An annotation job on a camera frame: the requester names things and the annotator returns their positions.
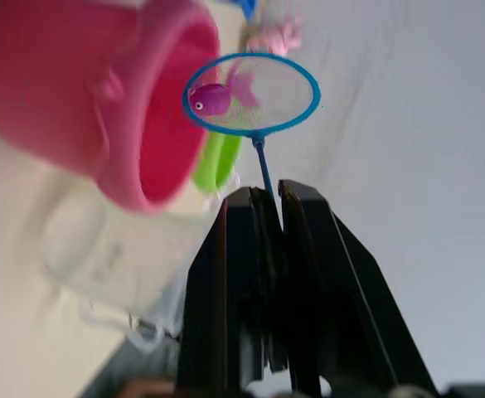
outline toy fish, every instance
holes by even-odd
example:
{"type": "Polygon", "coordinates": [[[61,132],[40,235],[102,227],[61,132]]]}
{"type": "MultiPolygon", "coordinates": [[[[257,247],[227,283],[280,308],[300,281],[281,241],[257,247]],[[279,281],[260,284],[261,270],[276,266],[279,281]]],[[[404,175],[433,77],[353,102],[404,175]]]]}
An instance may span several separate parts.
{"type": "Polygon", "coordinates": [[[233,99],[244,107],[259,106],[250,88],[254,76],[250,72],[239,72],[239,64],[231,67],[225,84],[210,83],[191,90],[189,102],[195,114],[200,117],[226,114],[233,99]]]}

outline purple fish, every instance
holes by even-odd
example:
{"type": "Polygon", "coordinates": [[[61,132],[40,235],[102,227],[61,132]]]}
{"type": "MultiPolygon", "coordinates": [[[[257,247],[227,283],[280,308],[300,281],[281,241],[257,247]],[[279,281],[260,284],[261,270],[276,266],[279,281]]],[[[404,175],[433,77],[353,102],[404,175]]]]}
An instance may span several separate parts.
{"type": "Polygon", "coordinates": [[[233,98],[242,106],[259,106],[259,102],[251,92],[253,74],[239,73],[235,63],[227,74],[226,83],[211,83],[191,90],[189,102],[192,110],[199,116],[219,116],[226,114],[231,107],[233,98]]]}

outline net rim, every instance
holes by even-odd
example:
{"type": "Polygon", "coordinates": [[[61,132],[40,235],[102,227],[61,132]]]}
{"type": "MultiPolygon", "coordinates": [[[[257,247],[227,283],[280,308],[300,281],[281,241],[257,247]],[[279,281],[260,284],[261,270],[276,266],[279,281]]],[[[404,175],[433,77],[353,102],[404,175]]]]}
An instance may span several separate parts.
{"type": "Polygon", "coordinates": [[[189,118],[196,123],[200,124],[204,129],[208,129],[210,131],[215,131],[217,133],[223,133],[223,134],[229,134],[229,135],[235,135],[237,137],[248,137],[248,138],[255,138],[255,137],[266,137],[267,135],[270,135],[272,133],[277,133],[278,131],[282,131],[285,129],[290,129],[291,127],[295,126],[296,124],[300,124],[318,108],[319,103],[321,101],[321,90],[319,89],[318,82],[308,70],[304,69],[300,64],[297,62],[291,61],[287,58],[284,58],[282,56],[276,56],[275,54],[269,54],[266,52],[255,52],[255,53],[249,53],[249,52],[237,52],[235,54],[229,54],[227,56],[221,56],[220,58],[216,58],[213,62],[210,62],[209,64],[201,67],[194,75],[192,75],[191,79],[187,82],[187,85],[185,86],[185,89],[183,91],[183,108],[187,112],[187,115],[189,118]],[[312,97],[312,102],[310,105],[297,117],[295,117],[292,120],[289,120],[288,122],[284,122],[281,124],[276,124],[273,126],[266,127],[264,129],[230,129],[228,127],[223,127],[218,124],[212,124],[208,123],[203,119],[200,119],[198,116],[195,115],[195,113],[191,109],[191,105],[189,103],[189,98],[188,98],[188,92],[191,90],[191,88],[194,86],[194,84],[197,82],[197,80],[200,78],[200,76],[206,71],[209,70],[210,68],[219,65],[222,62],[228,61],[228,60],[233,60],[235,58],[246,58],[246,57],[252,57],[252,58],[267,58],[270,60],[282,62],[283,64],[293,68],[297,72],[299,72],[303,77],[308,81],[312,88],[313,92],[313,97],[312,97]]]}

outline white wall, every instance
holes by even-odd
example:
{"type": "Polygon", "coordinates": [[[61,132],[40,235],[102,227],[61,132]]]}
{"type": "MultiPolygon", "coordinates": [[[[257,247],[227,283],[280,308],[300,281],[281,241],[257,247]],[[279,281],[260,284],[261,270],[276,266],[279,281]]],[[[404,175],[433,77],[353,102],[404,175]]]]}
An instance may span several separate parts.
{"type": "Polygon", "coordinates": [[[485,1],[292,7],[323,108],[269,140],[273,177],[319,186],[377,258],[439,388],[485,381],[485,1]]]}

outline pink toy cup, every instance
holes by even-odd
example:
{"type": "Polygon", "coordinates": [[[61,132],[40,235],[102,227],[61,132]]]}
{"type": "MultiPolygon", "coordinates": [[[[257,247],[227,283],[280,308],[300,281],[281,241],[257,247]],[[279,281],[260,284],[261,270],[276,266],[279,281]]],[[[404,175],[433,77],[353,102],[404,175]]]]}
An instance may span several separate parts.
{"type": "Polygon", "coordinates": [[[206,132],[182,92],[218,51],[216,24],[191,0],[139,11],[0,0],[0,135],[93,178],[125,209],[155,211],[199,157],[206,132]]]}

